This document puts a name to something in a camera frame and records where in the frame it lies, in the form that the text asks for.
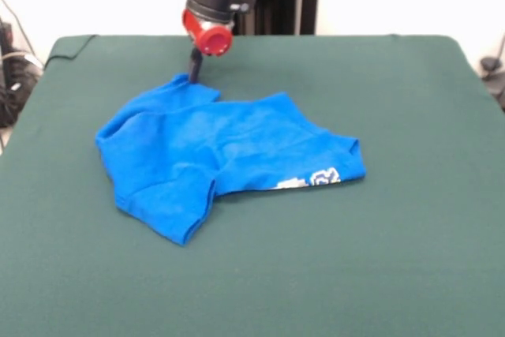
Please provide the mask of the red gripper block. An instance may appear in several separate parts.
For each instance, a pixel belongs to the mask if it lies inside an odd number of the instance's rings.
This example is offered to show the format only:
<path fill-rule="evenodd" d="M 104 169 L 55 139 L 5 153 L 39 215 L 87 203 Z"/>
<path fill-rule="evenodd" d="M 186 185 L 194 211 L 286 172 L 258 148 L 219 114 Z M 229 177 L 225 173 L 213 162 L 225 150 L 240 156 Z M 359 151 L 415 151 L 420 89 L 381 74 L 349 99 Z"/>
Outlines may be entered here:
<path fill-rule="evenodd" d="M 193 41 L 189 58 L 189 83 L 198 81 L 203 55 L 224 55 L 233 43 L 233 22 L 221 24 L 214 21 L 205 21 L 195 16 L 190 10 L 185 9 L 182 14 L 182 24 Z"/>

